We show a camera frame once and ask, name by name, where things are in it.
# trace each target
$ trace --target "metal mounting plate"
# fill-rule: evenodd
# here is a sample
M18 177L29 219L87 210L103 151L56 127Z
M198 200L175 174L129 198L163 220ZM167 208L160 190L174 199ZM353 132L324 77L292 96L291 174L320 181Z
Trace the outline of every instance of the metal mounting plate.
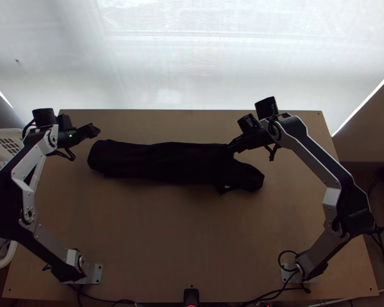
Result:
M77 281L66 281L64 283L70 284L99 284L101 282L102 265L94 264L94 271L91 276L84 277Z
M282 263L285 269L291 270L296 269L297 266L295 264L287 264ZM280 273L282 275L282 282L286 282L286 280L294 273L294 272L287 272L280 268ZM301 283L302 282L302 274L301 272L296 273L289 281L289 283ZM314 283L316 282L316 278L313 278L311 280L304 281L303 283Z

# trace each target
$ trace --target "cable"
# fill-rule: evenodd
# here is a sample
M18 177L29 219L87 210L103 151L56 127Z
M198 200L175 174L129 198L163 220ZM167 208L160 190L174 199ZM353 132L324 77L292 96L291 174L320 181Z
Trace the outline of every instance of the cable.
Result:
M13 300L13 301L9 304L9 307L15 307L15 306L18 304L19 301L20 301L20 300L19 300L18 298L16 298L15 300Z
M291 290L303 290L304 292L306 292L307 294L310 294L311 291L310 289L306 288L302 283L300 283L300 287L291 287L291 288L286 288L287 284L289 283L289 281L293 278L294 275L296 275L297 273L300 272L300 270L298 268L294 268L294 269L286 269L284 267L284 265L282 265L282 262L281 262L281 258L284 254L286 253L292 253L294 254L295 256L298 256L298 254L294 251L291 251L291 250L285 250L283 252L281 252L279 255L278 255L278 263L279 263L279 267L281 267L284 271L286 272L293 272L289 278L287 278L287 280L285 281L283 287L281 289L278 289L278 290L273 290L273 291L270 291L266 294L263 294L253 300L250 300L248 302L245 302L243 303L242 305L240 305L240 307L246 307L252 303L255 303L255 302L258 302L258 301L261 301L261 300L273 300L275 298L277 298L279 295L281 295L284 291L291 291Z
M72 285L70 284L67 284L67 286L69 286L71 289L73 289L75 292L79 292L79 295L81 296L84 296L86 298L89 298L91 300L95 300L95 301L98 301L98 302L103 302L103 303L112 303L112 304L124 304L124 302L119 302L119 301L124 301L124 300L118 300L118 301L113 301L113 300L109 300L109 299L102 299L102 298L98 298L98 297L94 297L94 296L91 296L91 295L88 295L87 293L85 292L82 292L80 291L79 289L76 289L75 287L73 287ZM130 301L132 302L131 304L134 304L135 306L142 306L141 304L138 304L130 299L128 300L125 300L125 301Z
M280 262L280 258L286 254L286 253L292 253L292 254L295 254L297 256L297 253L296 252L293 252L291 250L285 250L283 252L281 252L278 256L278 264L279 264L279 267L281 267L283 270L285 270L286 272L297 272L298 269L297 268L294 268L294 269L285 269L284 265L282 265L282 263Z
M119 299L116 302L114 302L111 307L114 307L116 304L131 304L137 306L136 302L130 299Z
M83 307L82 306L82 303L81 303L81 292L82 292L82 288L84 288L84 285L83 284L80 284L79 288L78 288L78 291L77 291L77 302L78 302L78 306L79 307Z
M376 185L379 184L380 182L381 182L381 178L379 178L377 175L367 190L367 197L370 197L371 192L374 190Z
M23 139L26 136L27 129L33 125L33 122L34 122L34 118L23 128L23 132L22 132Z

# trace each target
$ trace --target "robotic arm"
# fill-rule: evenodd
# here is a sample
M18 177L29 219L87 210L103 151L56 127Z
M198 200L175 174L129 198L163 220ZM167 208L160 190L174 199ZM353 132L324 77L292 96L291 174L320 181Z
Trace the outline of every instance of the robotic arm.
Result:
M309 137L299 117L279 114L274 97L255 106L259 121L252 114L241 118L238 124L243 133L229 149L242 152L265 147L270 161L279 148L291 149L327 186L324 232L290 264L302 273L298 282L307 281L322 274L328 261L352 238L372 230L374 218L367 195L355 185L350 173ZM27 134L24 148L0 171L0 237L20 242L46 262L44 269L51 269L61 282L99 283L102 265L87 263L78 250L64 248L44 229L34 194L46 156L73 161L75 156L69 148L97 136L100 130L92 124L77 129L67 115L55 117L52 109L34 110L33 116L37 128ZM58 150L61 148L68 155Z
M52 109L33 111L36 128L23 139L24 147L0 170L0 237L15 240L40 257L55 277L66 283L99 283L102 266L89 264L77 249L63 247L40 223L34 194L47 156L73 161L70 147L100 130L93 124L72 126L69 116L55 117Z
M230 143L231 150L242 152L265 146L273 161L279 148L290 149L327 186L323 199L324 232L290 265L302 273L298 282L307 281L322 274L327 262L352 238L372 230L374 218L366 193L354 183L348 171L313 141L299 117L278 114L274 97L257 102L255 107L259 121L252 114L238 121L243 134Z

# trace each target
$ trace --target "wooden tabletop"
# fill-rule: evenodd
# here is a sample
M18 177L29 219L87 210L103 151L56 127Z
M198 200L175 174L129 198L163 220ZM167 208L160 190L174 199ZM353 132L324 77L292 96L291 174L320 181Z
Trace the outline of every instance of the wooden tabletop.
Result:
M175 186L144 180L107 179L91 170L87 156L96 140L152 144L167 141L228 143L249 111L65 110L77 127L93 122L93 140L72 148L70 162L49 157L35 196L41 223L68 248L103 264L101 284L86 292L106 299L180 302L198 288L201 301L256 298L283 283L277 263L285 249L311 247L323 231L326 187L291 151L269 162L263 148L236 158L265 174L256 193L222 196L211 186ZM309 134L336 156L321 112L291 112ZM75 293L44 263L19 245L4 297L74 300ZM328 299L378 295L363 238L357 237L310 285L279 299Z

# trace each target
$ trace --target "white basket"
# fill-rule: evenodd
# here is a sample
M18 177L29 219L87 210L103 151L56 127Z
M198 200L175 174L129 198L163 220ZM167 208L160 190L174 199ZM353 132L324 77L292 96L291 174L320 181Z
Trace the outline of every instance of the white basket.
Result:
M21 129L0 129L0 161L10 161L23 147ZM3 259L0 259L0 268L5 267L13 259L17 242L11 241L9 250Z

